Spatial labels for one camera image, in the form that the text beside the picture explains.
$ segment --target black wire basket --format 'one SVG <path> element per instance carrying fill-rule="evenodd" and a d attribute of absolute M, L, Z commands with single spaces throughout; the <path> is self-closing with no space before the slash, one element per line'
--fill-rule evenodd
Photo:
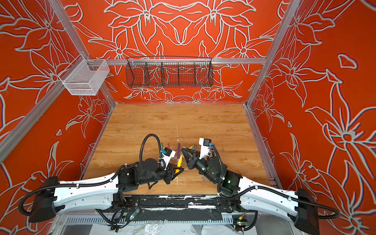
<path fill-rule="evenodd" d="M 213 85 L 211 58 L 159 56 L 157 59 L 128 57 L 127 60 L 126 76 L 127 85 L 130 87 L 211 87 Z"/>

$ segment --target wooden table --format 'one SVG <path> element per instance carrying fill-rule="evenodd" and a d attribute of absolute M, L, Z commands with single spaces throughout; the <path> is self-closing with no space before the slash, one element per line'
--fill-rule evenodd
<path fill-rule="evenodd" d="M 150 104 L 116 105 L 100 139 L 84 179 L 115 172 L 122 164 L 139 159 L 139 149 L 144 137 L 154 133 L 164 147 L 177 150 L 198 145 L 199 138 L 212 139 L 227 168 L 259 183 L 269 185 L 264 166 L 241 104 Z M 143 159 L 158 159 L 158 144 L 150 137 L 145 145 Z M 185 171 L 171 184 L 164 181 L 148 190 L 140 185 L 128 194 L 216 194 L 212 184 L 196 169 Z"/>

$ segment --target white mesh basket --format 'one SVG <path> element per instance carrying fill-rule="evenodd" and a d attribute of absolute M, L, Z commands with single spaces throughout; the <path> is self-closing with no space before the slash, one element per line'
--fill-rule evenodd
<path fill-rule="evenodd" d="M 71 95 L 95 96 L 110 72 L 106 60 L 103 60 L 97 70 L 90 70 L 84 60 L 77 63 L 70 75 L 61 81 Z"/>

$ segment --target robotic arm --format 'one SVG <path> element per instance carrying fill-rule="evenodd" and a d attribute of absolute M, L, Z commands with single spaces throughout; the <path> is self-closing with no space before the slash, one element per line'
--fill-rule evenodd
<path fill-rule="evenodd" d="M 148 137 L 153 136 L 159 144 L 159 163 L 152 158 L 142 160 L 142 152 Z M 184 168 L 169 164 L 175 152 L 161 150 L 159 139 L 154 134 L 145 137 L 140 150 L 140 161 L 131 165 L 122 165 L 116 173 L 94 179 L 79 181 L 58 181 L 57 176 L 48 178 L 38 189 L 23 197 L 18 205 L 19 211 L 29 216 L 30 223 L 42 222 L 64 212 L 96 209 L 110 212 L 124 208 L 123 192 L 138 189 L 141 184 L 148 184 L 149 189 L 159 180 L 166 184 L 175 179 Z M 31 212 L 24 209 L 25 201 L 35 194 Z"/>
<path fill-rule="evenodd" d="M 228 170 L 210 139 L 200 138 L 199 143 L 203 150 L 201 152 L 187 148 L 181 150 L 187 167 L 190 170 L 196 168 L 199 174 L 217 184 L 218 193 L 230 208 L 240 206 L 244 210 L 267 212 L 292 220 L 296 228 L 312 235 L 320 234 L 319 219 L 334 219 L 340 216 L 336 209 L 317 204 L 309 192 L 302 188 L 296 192 L 279 190 Z M 334 214 L 319 216 L 318 208 L 332 211 Z M 253 225 L 248 228 L 238 226 L 235 229 L 248 230 Z"/>

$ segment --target red wall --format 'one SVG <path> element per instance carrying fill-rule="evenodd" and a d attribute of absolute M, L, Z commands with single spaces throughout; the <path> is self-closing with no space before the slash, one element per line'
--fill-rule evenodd
<path fill-rule="evenodd" d="M 267 55 L 288 1 L 62 0 L 92 58 Z M 212 88 L 130 88 L 125 68 L 107 86 L 119 103 L 243 102 L 260 65 L 216 66 Z"/>
<path fill-rule="evenodd" d="M 78 53 L 44 0 L 2 0 L 0 43 L 1 141 Z M 0 164 L 0 234 L 47 234 L 52 222 L 28 223 L 18 212 L 19 200 L 47 177 L 77 180 L 109 111 L 101 92 L 91 97 L 61 93 Z"/>
<path fill-rule="evenodd" d="M 321 234 L 376 233 L 375 22 L 374 1 L 302 1 L 252 104 L 283 188 L 341 212 Z"/>

